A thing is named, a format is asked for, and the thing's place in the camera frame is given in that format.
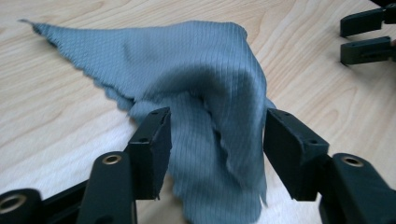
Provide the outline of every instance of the cloth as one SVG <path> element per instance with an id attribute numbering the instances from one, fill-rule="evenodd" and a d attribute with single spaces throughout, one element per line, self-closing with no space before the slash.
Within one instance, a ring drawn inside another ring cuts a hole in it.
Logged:
<path id="1" fill-rule="evenodd" d="M 192 223 L 252 223 L 265 201 L 264 73 L 232 22 L 70 29 L 32 24 L 119 109 L 141 122 L 170 106 L 174 194 Z"/>

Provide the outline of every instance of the wood grain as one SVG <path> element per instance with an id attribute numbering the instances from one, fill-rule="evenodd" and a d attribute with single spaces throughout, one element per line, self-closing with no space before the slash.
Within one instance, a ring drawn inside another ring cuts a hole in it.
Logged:
<path id="1" fill-rule="evenodd" d="M 396 189 L 396 63 L 343 66 L 340 45 L 396 36 L 395 26 L 339 37 L 346 15 L 376 8 L 361 0 L 0 2 L 0 193 L 39 189 L 44 198 L 89 176 L 93 160 L 123 150 L 135 126 L 19 19 L 110 29 L 182 21 L 234 21 L 268 82 L 268 96 L 331 144 L 370 161 Z M 260 223 L 320 223 L 317 203 L 297 203 L 268 161 Z M 184 223 L 166 177 L 162 199 L 138 202 L 139 223 Z"/>

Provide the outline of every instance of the gray-blue ribbed fabric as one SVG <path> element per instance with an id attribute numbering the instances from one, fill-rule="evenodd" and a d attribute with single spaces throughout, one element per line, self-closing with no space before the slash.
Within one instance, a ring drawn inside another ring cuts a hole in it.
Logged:
<path id="1" fill-rule="evenodd" d="M 264 73 L 231 22 L 80 30 L 31 22 L 34 30 L 137 123 L 170 106 L 169 174 L 192 223 L 251 223 L 265 201 Z"/>

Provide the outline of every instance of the crumpled towel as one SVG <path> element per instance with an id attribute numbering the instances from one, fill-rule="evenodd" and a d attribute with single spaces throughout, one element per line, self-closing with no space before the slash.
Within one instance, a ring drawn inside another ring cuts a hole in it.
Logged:
<path id="1" fill-rule="evenodd" d="M 117 30 L 29 23 L 137 123 L 170 106 L 168 171 L 186 219 L 258 219 L 266 191 L 262 128 L 274 106 L 244 28 L 209 21 Z"/>

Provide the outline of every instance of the light wood surface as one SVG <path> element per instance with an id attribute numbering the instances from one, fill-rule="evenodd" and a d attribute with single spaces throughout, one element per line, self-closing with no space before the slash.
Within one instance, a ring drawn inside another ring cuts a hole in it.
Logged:
<path id="1" fill-rule="evenodd" d="M 340 45 L 396 26 L 339 37 L 346 15 L 377 6 L 368 0 L 49 1 L 0 2 L 0 193 L 39 189 L 44 198 L 89 176 L 92 162 L 123 150 L 135 126 L 104 91 L 60 57 L 19 19 L 110 29 L 189 20 L 234 21 L 268 81 L 268 96 L 331 144 L 375 166 L 396 189 L 396 63 L 343 66 Z M 320 223 L 317 203 L 290 199 L 268 161 L 268 208 L 260 223 Z M 166 177 L 162 199 L 138 202 L 140 223 L 184 223 Z"/>

